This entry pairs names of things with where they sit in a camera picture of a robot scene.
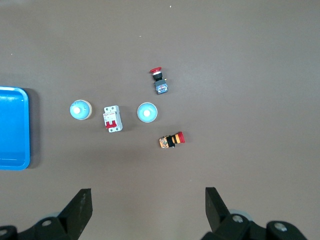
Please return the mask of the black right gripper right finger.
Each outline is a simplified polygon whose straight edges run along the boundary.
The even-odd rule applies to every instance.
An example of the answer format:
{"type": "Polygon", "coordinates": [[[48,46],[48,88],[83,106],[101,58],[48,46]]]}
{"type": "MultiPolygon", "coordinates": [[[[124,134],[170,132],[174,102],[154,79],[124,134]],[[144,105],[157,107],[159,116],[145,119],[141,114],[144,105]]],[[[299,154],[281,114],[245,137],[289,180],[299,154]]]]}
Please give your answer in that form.
{"type": "Polygon", "coordinates": [[[205,213],[211,228],[202,240],[248,240],[250,221],[231,214],[215,187],[205,189],[205,213]]]}

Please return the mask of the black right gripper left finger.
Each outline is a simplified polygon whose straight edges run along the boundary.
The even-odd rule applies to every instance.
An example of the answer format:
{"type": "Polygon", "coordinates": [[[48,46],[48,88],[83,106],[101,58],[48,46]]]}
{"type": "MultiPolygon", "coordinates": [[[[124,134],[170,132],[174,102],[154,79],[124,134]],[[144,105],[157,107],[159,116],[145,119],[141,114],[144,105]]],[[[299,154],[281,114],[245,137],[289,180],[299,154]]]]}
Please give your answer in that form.
{"type": "Polygon", "coordinates": [[[17,235],[19,240],[78,240],[93,214],[92,193],[84,188],[56,217],[46,217],[17,235]]]}

